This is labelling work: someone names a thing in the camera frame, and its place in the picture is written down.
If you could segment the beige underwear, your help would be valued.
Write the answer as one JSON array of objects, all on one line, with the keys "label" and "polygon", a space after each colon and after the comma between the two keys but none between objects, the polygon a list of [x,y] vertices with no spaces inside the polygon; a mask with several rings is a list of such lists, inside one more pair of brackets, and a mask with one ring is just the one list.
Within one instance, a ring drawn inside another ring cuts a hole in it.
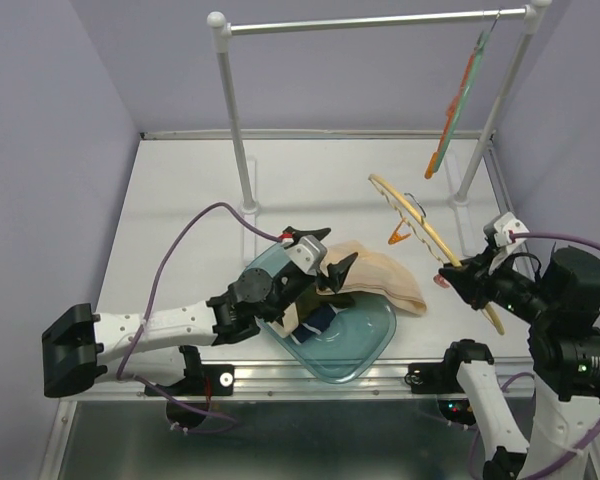
[{"label": "beige underwear", "polygon": [[414,275],[392,257],[367,249],[350,240],[328,247],[321,267],[336,264],[349,255],[358,256],[351,266],[341,294],[364,292],[384,296],[394,307],[416,316],[424,316],[428,307]]}]

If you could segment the navy blue underwear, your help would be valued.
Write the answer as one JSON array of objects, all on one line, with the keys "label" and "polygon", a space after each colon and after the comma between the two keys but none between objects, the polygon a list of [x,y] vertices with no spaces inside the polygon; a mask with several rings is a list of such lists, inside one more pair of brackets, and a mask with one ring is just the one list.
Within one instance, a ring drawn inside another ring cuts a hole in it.
[{"label": "navy blue underwear", "polygon": [[321,335],[330,327],[339,312],[339,309],[330,304],[320,306],[290,334],[292,341],[301,345],[312,337]]}]

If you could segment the yellow clip hanger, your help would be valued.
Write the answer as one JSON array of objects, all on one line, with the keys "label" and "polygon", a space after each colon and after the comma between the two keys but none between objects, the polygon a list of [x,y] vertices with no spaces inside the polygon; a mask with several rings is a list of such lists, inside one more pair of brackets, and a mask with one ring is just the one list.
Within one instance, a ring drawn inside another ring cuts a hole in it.
[{"label": "yellow clip hanger", "polygon": [[414,197],[408,199],[405,193],[378,174],[371,173],[367,180],[398,215],[399,223],[389,235],[390,245],[399,243],[397,237],[403,236],[401,229],[406,226],[410,230],[407,236],[412,236],[420,242],[439,267],[461,265],[461,261],[467,257],[467,254],[451,246],[440,231],[430,223]]}]

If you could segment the green clip hanger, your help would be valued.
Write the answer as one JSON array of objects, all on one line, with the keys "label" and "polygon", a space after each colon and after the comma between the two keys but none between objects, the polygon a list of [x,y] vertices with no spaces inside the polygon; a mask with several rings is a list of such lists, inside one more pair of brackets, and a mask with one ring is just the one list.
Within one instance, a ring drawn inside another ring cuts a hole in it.
[{"label": "green clip hanger", "polygon": [[445,159],[451,139],[456,131],[462,112],[469,99],[471,89],[480,70],[484,51],[500,17],[501,12],[498,12],[491,26],[488,29],[482,30],[476,40],[473,50],[468,58],[457,93],[446,110],[446,123],[442,135],[438,141],[436,150],[433,152],[425,169],[424,178],[427,180],[431,179],[434,174],[439,171],[441,164]]}]

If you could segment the olive green underwear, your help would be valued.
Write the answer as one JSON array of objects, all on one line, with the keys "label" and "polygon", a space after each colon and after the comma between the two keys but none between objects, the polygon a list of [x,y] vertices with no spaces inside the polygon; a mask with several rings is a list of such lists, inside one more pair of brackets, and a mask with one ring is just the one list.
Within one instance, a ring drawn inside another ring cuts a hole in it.
[{"label": "olive green underwear", "polygon": [[347,309],[355,305],[355,299],[350,294],[321,295],[316,290],[309,289],[295,302],[299,321],[304,321],[315,310],[322,306],[332,306],[336,309]]}]

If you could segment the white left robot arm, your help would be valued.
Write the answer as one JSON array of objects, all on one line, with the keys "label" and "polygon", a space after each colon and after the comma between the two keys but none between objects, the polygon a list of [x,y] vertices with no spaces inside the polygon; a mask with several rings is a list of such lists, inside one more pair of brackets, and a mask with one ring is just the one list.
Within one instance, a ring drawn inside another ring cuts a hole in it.
[{"label": "white left robot arm", "polygon": [[95,312],[88,303],[69,307],[41,335],[45,397],[70,397],[99,382],[147,379],[144,371],[128,370],[133,355],[234,345],[257,335],[262,322],[282,323],[306,291],[339,292],[358,254],[326,264],[322,241],[329,232],[287,228],[276,270],[247,268],[224,293],[192,305],[160,311],[148,306],[141,314]]}]

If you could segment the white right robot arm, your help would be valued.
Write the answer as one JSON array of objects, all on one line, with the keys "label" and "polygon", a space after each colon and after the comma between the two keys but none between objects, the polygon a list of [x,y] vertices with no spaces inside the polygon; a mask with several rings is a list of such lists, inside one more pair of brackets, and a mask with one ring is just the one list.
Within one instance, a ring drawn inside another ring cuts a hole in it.
[{"label": "white right robot arm", "polygon": [[493,249],[447,264],[441,277],[474,309],[495,303],[526,322],[533,361],[531,436],[517,426],[496,379],[489,348],[453,342],[439,365],[446,390],[464,393],[484,447],[485,479],[580,479],[587,448],[600,432],[600,259],[568,246],[552,252],[534,279]]}]

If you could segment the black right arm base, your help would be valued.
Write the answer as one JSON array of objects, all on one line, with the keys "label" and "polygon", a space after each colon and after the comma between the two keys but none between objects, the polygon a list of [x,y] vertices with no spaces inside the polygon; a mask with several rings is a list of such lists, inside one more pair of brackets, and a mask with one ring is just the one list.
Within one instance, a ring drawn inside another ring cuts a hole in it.
[{"label": "black right arm base", "polygon": [[468,397],[443,363],[411,364],[404,381],[415,395],[435,395],[438,411],[447,422],[467,428],[477,424]]}]

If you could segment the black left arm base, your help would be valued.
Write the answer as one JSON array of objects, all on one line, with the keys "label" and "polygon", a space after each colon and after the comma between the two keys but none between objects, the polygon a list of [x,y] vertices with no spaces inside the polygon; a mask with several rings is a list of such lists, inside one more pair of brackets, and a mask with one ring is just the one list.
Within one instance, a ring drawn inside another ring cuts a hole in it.
[{"label": "black left arm base", "polygon": [[202,364],[194,373],[163,386],[142,380],[144,394],[166,401],[165,415],[172,431],[188,434],[218,434],[234,429],[238,421],[216,410],[214,397],[234,392],[235,367],[231,364]]}]

